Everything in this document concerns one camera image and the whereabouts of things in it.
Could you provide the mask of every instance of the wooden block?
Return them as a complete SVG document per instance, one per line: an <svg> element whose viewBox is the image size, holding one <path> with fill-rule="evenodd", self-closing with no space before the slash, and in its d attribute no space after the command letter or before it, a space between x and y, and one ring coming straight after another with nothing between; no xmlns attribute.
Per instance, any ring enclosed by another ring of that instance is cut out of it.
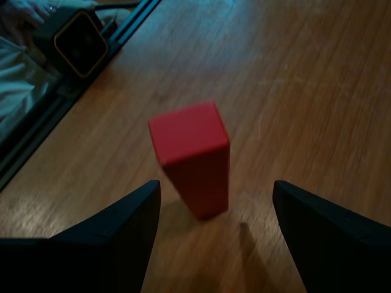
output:
<svg viewBox="0 0 391 293"><path fill-rule="evenodd" d="M228 209L230 140L209 101L149 121L156 157L199 219Z"/></svg>

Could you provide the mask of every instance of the wood grain surface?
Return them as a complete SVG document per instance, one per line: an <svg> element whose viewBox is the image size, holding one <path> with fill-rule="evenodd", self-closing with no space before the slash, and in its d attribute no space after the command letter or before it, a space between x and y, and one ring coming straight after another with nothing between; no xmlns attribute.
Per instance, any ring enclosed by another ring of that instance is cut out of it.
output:
<svg viewBox="0 0 391 293"><path fill-rule="evenodd" d="M144 293L305 292L273 182L391 225L390 16L389 0L162 0L0 194L1 236L52 236L159 179ZM207 99L232 140L230 209L198 222L147 122Z"/></svg>

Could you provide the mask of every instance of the person's hand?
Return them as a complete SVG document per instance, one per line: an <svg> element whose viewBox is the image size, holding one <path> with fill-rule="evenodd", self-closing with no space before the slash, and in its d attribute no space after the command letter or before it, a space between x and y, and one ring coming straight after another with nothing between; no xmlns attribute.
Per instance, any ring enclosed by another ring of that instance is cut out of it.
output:
<svg viewBox="0 0 391 293"><path fill-rule="evenodd" d="M7 0L0 7L0 21L19 45L25 45L28 42L23 32L26 23L39 27L57 8L46 0Z"/></svg>

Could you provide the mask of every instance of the red rectangular block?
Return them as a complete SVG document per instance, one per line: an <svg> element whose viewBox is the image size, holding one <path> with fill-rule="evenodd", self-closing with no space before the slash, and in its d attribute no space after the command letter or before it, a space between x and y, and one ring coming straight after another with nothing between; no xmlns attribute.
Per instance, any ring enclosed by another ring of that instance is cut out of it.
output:
<svg viewBox="0 0 391 293"><path fill-rule="evenodd" d="M149 121L156 157L198 218L228 209L230 141L213 102Z"/></svg>

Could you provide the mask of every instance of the finger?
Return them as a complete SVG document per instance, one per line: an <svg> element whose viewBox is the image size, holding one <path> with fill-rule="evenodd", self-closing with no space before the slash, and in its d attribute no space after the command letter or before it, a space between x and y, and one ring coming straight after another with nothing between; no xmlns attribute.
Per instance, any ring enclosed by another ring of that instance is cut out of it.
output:
<svg viewBox="0 0 391 293"><path fill-rule="evenodd" d="M44 6L45 6L45 9L47 11L49 11L49 14L52 14L52 13L56 12L56 10L57 10L57 7L52 6L52 5L48 4L48 3L44 4Z"/></svg>
<svg viewBox="0 0 391 293"><path fill-rule="evenodd" d="M24 14L24 18L28 23L32 24L35 27L39 27L44 22L43 18L40 17L32 7L28 13Z"/></svg>
<svg viewBox="0 0 391 293"><path fill-rule="evenodd" d="M49 7L46 8L44 5L36 3L36 2L32 2L31 6L33 6L35 12L37 12L37 14L40 17L42 17L44 20L47 20L49 18L49 16L50 16Z"/></svg>
<svg viewBox="0 0 391 293"><path fill-rule="evenodd" d="M4 23L5 29L9 32L11 37L19 44L19 45L25 45L26 39L24 38L23 34L18 30L18 28L14 25Z"/></svg>
<svg viewBox="0 0 391 293"><path fill-rule="evenodd" d="M55 5L55 4L53 4L53 3L48 3L51 7L53 7L53 9L58 9L59 8L59 6L58 5Z"/></svg>

